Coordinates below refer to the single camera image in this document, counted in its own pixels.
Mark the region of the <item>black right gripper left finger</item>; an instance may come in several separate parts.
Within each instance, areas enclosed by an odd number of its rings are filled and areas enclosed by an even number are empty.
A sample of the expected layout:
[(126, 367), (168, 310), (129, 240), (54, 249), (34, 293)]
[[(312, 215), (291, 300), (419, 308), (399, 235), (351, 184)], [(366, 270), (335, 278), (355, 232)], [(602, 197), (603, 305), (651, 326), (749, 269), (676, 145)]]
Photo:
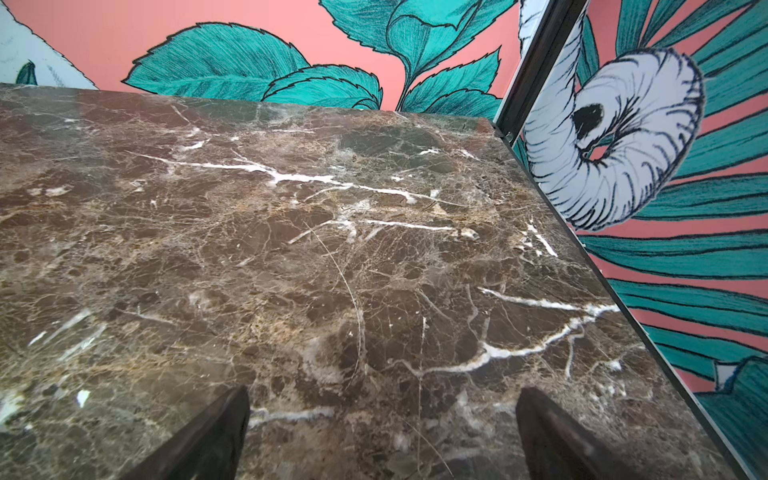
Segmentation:
[(233, 479), (249, 425), (244, 386), (231, 388), (201, 411), (125, 479)]

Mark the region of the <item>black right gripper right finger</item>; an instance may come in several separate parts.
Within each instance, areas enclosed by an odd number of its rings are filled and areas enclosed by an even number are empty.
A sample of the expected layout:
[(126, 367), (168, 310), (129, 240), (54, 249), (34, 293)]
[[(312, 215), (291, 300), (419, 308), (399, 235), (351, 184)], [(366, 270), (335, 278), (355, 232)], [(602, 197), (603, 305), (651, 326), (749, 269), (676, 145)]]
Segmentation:
[(532, 479), (640, 479), (591, 431), (543, 391), (521, 390), (515, 415)]

